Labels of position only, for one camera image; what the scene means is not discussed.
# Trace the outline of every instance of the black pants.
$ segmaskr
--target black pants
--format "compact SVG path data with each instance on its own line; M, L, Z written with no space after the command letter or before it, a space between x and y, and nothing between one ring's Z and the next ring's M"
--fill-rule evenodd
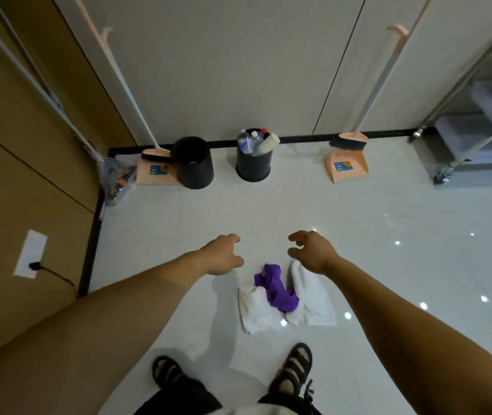
M268 394L259 403L284 406L298 415L320 414L299 396L285 393ZM206 415L221 409L222 405L198 380L181 376L174 384L164 387L148 399L135 415Z

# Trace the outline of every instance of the tile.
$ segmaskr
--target tile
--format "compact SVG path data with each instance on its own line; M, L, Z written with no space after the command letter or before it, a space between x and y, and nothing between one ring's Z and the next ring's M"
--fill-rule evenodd
M237 288L253 285L264 263L287 275L287 237L301 229L317 230L342 256L492 353L492 168L462 169L436 187L431 176L440 163L429 149L435 142L371 140L369 175L337 185L323 166L328 144L304 143L278 146L269 177L255 184L238 177L231 148L212 150L215 179L206 189L135 186L105 213L90 290L231 232L242 238L236 253L245 265L193 286L100 414L132 414L155 393L150 365L160 354L175 357L225 405L251 404L297 342L313 351L322 413L413 414L327 279L336 328L288 325L256 335L242 329Z

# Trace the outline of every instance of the electrical outlet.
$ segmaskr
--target electrical outlet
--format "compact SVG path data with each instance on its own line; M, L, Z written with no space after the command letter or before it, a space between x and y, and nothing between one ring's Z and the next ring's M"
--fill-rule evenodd
M19 255L18 263L15 266L14 275L35 278L36 271L29 268L31 262L40 262L42 258L42 252L46 246L47 236L35 231L29 230L27 237L21 248L21 254Z

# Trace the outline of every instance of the black baseboard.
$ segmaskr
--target black baseboard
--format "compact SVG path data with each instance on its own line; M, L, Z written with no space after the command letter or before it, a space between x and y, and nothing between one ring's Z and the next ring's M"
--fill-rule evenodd
M409 137L415 131L415 129L403 129L398 131L372 131L364 132L368 138L387 138L387 137ZM436 128L425 129L424 135L436 134ZM337 134L324 134L324 135L293 135L291 137L279 137L281 144L290 143L314 143L330 141L331 137ZM223 140L223 141L208 141L209 148L225 148L235 147L236 139ZM134 147L116 147L110 148L108 155L115 157L117 154L139 154L146 148L153 148L154 146L134 146ZM165 149L171 149L172 144L164 144L161 146ZM98 246L98 237L100 236L100 229L102 228L102 221L100 220L100 214L104 203L104 192L100 189L98 194L98 202L96 204L96 211L94 213L94 219L92 221L92 227L90 228L90 236L88 239L87 252L84 257L83 272L81 274L81 281L79 282L79 290L77 298L84 297L88 294L88 288L90 286L90 276L92 275L92 267L94 265L94 258L96 257L96 248Z

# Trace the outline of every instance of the hand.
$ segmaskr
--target hand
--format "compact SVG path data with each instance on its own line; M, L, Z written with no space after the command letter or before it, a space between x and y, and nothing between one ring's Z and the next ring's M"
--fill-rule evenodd
M291 247L288 255L316 274L326 274L330 266L342 260L332 244L316 231L300 230L288 236L288 240L304 246L302 249Z
M206 273L224 275L244 265L242 257L234 254L234 244L239 241L241 238L235 234L221 235L202 247L199 252L206 262Z

